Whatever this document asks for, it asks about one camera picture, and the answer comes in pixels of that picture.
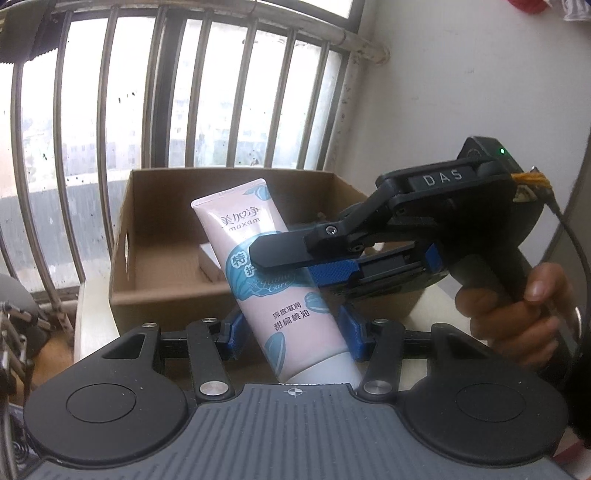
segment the blue gripper pad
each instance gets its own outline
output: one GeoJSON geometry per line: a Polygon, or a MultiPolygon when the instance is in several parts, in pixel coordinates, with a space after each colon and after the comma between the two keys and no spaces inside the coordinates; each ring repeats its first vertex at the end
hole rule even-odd
{"type": "Polygon", "coordinates": [[[374,352],[375,339],[368,336],[365,329],[365,319],[355,310],[353,305],[345,303],[339,309],[336,323],[355,361],[368,361],[374,352]]]}
{"type": "Polygon", "coordinates": [[[222,358],[238,360],[244,350],[246,341],[251,335],[251,328],[248,326],[248,322],[240,310],[236,309],[232,313],[234,314],[232,317],[224,320],[224,322],[230,323],[230,332],[226,337],[227,341],[220,342],[218,348],[222,349],[222,351],[220,351],[222,358]]]}
{"type": "Polygon", "coordinates": [[[308,267],[312,279],[319,288],[331,287],[345,283],[353,272],[359,271],[355,260],[339,260],[338,262],[312,265],[308,267]]]}

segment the hand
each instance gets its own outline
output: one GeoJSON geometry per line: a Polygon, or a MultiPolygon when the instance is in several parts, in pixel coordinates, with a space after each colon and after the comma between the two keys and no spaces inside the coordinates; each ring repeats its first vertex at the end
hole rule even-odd
{"type": "Polygon", "coordinates": [[[462,288],[456,295],[456,307],[471,317],[470,331],[475,338],[488,340],[494,351],[532,369],[543,367],[558,346],[559,319],[541,317],[541,306],[548,301],[565,319],[572,318],[572,287],[558,264],[535,267],[524,299],[507,306],[499,307],[498,295],[485,288],[462,288]]]}

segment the crosshair marking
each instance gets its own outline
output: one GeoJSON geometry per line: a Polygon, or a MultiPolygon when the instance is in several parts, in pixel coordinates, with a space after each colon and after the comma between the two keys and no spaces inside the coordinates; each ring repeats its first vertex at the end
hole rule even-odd
{"type": "Polygon", "coordinates": [[[293,387],[289,390],[284,390],[285,393],[291,395],[292,397],[297,397],[298,395],[302,395],[302,393],[306,393],[301,388],[293,387]]]}

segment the pink tube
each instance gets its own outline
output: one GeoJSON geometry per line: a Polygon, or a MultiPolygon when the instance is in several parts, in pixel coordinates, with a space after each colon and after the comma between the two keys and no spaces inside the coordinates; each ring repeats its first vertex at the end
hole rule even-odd
{"type": "Polygon", "coordinates": [[[263,274],[251,265],[255,238],[287,232],[265,180],[197,199],[191,207],[279,382],[357,388],[359,370],[308,270],[263,274]]]}

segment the screw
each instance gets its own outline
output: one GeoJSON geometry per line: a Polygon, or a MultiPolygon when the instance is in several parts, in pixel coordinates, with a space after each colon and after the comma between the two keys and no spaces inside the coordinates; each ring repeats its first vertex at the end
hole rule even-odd
{"type": "Polygon", "coordinates": [[[199,387],[199,391],[203,395],[207,395],[208,397],[215,397],[216,395],[223,395],[226,393],[230,387],[228,387],[227,383],[219,382],[217,380],[212,380],[211,382],[202,383],[199,387]]]}
{"type": "Polygon", "coordinates": [[[370,380],[363,385],[363,389],[370,395],[385,395],[392,391],[392,385],[384,380],[370,380]]]}

